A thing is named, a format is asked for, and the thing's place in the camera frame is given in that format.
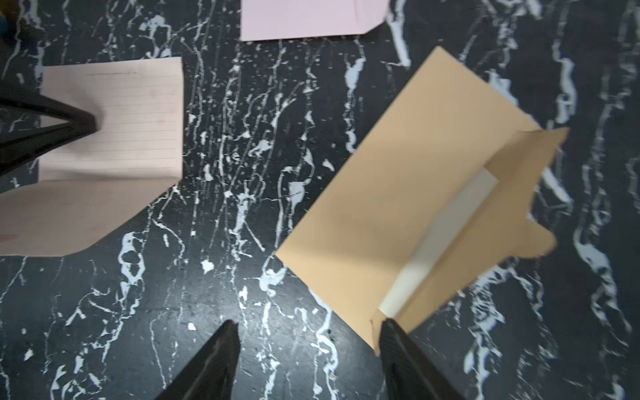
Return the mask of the pink envelope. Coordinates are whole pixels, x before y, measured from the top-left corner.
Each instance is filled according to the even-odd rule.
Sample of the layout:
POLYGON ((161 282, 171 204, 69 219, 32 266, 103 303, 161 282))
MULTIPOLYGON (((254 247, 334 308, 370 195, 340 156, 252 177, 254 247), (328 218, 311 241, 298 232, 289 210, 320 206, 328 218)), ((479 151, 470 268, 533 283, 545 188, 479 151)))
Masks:
POLYGON ((243 0, 240 38, 244 42, 349 36, 382 24, 388 0, 243 0))

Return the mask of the brown kraft envelope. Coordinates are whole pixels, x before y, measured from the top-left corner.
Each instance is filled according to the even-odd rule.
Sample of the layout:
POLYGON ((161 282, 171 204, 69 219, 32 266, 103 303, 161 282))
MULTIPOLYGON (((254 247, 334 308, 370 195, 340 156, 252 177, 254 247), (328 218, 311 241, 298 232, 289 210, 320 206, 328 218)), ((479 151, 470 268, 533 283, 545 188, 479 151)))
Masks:
POLYGON ((555 236, 531 220, 534 190, 568 136, 542 129, 435 48, 295 229, 278 258, 371 348, 388 290, 447 203, 485 168, 498 185, 398 316, 414 330, 506 258, 537 258, 555 236))

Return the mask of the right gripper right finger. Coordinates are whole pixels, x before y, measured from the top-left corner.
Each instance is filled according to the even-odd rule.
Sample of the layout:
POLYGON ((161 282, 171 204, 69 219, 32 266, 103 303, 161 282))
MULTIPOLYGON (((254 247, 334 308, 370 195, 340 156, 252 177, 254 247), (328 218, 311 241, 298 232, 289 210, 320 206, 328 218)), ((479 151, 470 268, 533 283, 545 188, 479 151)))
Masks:
POLYGON ((393 319, 382 323, 378 345, 389 399, 463 400, 393 319))

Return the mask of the pink lined letter paper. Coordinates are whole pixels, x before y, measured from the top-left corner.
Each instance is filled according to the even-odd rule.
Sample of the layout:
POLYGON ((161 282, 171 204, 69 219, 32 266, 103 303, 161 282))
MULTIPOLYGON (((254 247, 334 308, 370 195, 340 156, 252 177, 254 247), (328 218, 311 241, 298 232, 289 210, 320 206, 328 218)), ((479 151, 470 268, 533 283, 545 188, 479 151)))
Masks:
POLYGON ((181 58, 46 67, 42 93, 98 131, 37 158, 38 181, 1 196, 4 256, 91 247, 183 176, 181 58))

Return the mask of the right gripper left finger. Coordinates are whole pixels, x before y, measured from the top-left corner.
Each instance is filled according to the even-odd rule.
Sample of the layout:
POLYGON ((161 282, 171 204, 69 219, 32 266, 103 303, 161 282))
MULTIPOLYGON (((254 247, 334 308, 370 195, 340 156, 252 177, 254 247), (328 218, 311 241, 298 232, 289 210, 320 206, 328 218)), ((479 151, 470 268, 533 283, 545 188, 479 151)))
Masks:
POLYGON ((227 320, 157 400, 230 400, 240 352, 238 324, 227 320))

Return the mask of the cream letter paper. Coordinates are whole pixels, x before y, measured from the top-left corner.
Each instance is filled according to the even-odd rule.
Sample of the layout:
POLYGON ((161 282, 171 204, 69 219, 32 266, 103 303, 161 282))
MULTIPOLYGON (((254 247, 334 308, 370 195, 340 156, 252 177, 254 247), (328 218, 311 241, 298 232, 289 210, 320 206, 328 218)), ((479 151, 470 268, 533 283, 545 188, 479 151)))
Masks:
POLYGON ((378 307, 384 316, 399 315, 497 185, 498 179, 483 168, 438 213, 378 307))

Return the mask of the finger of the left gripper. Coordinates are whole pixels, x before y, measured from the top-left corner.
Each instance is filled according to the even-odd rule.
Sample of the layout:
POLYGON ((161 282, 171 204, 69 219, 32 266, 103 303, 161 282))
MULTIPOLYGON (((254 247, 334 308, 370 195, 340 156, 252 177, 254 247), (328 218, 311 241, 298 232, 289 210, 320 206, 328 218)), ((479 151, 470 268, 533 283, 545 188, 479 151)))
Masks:
POLYGON ((10 83, 1 83, 1 106, 56 118, 59 124, 22 131, 1 141, 1 174, 37 159, 56 148, 98 131, 95 116, 87 111, 10 83))

